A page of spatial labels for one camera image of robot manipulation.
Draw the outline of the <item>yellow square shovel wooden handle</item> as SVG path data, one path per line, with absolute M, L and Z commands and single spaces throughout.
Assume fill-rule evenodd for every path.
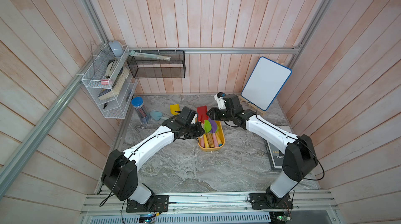
M 179 104 L 170 105 L 170 112 L 172 115 L 178 115 L 181 112 L 180 105 Z

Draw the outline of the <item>red square shovel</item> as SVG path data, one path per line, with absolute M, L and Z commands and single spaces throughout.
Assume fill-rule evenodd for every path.
M 197 119 L 199 122 L 205 123 L 209 119 L 207 112 L 207 106 L 197 107 Z

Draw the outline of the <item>light blue plastic shovel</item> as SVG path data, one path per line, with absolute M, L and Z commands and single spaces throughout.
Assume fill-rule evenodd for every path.
M 160 120 L 167 120 L 169 119 L 168 116 L 165 116 L 162 112 L 159 111 L 150 111 L 149 115 L 151 118 L 155 121 L 160 121 Z

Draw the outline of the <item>green shovel wooden handle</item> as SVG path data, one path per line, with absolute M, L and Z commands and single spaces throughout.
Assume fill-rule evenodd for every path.
M 214 148 L 214 142 L 213 142 L 213 137 L 211 136 L 211 130 L 212 130 L 212 125 L 208 120 L 204 121 L 204 130 L 205 130 L 205 134 L 207 137 L 207 141 L 208 141 L 208 146 L 210 148 Z

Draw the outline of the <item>purple shovel pink handle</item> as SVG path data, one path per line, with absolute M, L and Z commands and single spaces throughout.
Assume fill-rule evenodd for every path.
M 217 123 L 212 119 L 209 119 L 209 122 L 210 122 L 210 124 L 212 126 L 211 134 L 212 134 L 212 137 L 213 137 L 214 146 L 215 147 L 219 147 L 217 136 L 216 136 L 216 131 L 218 129 Z
M 202 137 L 200 138 L 199 144 L 201 147 L 203 147 L 203 148 L 205 147 L 204 139 Z

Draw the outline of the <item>green pointed shovel yellow handle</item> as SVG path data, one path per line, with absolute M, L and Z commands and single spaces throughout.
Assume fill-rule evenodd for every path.
M 218 145 L 219 145 L 219 146 L 222 146 L 222 145 L 223 145 L 223 141 L 222 141 L 222 139 L 220 138 L 219 134 L 216 133 L 215 135 L 216 135 L 216 138 L 217 138 Z

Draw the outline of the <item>large yellow plastic scoop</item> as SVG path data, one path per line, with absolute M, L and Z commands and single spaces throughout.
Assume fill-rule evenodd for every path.
M 206 134 L 203 135 L 203 147 L 209 148 L 209 143 Z

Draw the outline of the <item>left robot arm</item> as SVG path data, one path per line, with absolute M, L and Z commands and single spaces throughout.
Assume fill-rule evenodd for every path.
M 122 152 L 112 151 L 107 159 L 101 182 L 120 201 L 131 200 L 141 205 L 154 203 L 154 192 L 138 182 L 138 171 L 154 154 L 177 139 L 196 139 L 203 136 L 196 111 L 184 107 L 178 115 L 163 121 L 151 135 Z

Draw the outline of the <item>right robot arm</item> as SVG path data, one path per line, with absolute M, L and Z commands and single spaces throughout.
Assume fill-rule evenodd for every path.
M 319 165 L 309 136 L 289 133 L 264 120 L 255 111 L 243 109 L 235 94 L 219 92 L 214 99 L 218 106 L 207 112 L 212 120 L 231 121 L 235 126 L 262 137 L 284 154 L 282 172 L 266 190 L 266 199 L 271 204 L 283 199 Z

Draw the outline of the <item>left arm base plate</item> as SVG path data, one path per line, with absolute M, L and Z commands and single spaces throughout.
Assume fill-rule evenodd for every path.
M 144 213 L 144 212 L 167 212 L 169 207 L 169 196 L 168 195 L 152 195 L 149 200 L 140 204 L 137 201 L 128 199 L 127 201 L 127 213 Z

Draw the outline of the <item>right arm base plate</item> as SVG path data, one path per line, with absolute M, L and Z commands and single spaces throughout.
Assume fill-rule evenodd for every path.
M 293 209 L 292 198 L 287 193 L 282 198 L 277 198 L 272 193 L 251 193 L 248 197 L 253 210 L 262 209 Z

